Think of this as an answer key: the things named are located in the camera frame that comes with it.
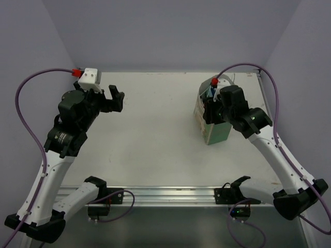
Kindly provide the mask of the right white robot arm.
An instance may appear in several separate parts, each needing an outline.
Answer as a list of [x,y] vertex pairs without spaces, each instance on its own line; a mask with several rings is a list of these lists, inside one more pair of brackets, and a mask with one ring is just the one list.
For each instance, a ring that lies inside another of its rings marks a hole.
[[278,190],[266,189],[260,199],[272,204],[287,220],[299,217],[321,200],[328,189],[324,179],[315,179],[294,158],[275,131],[266,112],[251,108],[237,85],[210,86],[202,95],[203,118],[207,123],[228,123],[262,154],[281,182]]

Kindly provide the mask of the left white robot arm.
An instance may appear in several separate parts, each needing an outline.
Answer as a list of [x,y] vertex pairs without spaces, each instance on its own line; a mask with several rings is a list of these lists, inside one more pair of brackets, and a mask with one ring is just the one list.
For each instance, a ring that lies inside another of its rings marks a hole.
[[87,131],[99,113],[121,112],[124,92],[109,85],[112,98],[104,91],[83,90],[78,83],[58,104],[59,114],[42,148],[43,160],[33,187],[21,207],[8,215],[5,225],[44,243],[55,242],[68,220],[86,204],[106,200],[107,183],[90,176],[81,186],[56,203],[55,198],[69,167],[87,140]]

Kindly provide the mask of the green printed paper bag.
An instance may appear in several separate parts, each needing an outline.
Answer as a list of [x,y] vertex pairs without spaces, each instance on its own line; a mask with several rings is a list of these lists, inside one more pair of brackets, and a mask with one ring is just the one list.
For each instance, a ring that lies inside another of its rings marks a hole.
[[213,75],[209,79],[205,80],[201,83],[197,99],[195,102],[195,107],[193,110],[193,115],[195,120],[200,128],[203,140],[206,145],[213,145],[216,143],[224,142],[228,139],[232,126],[225,122],[220,124],[206,124],[203,119],[204,107],[203,107],[203,97],[212,97],[214,96],[214,89],[211,87],[211,80],[213,78],[225,78],[233,81],[229,76],[222,75],[220,77],[216,77]]

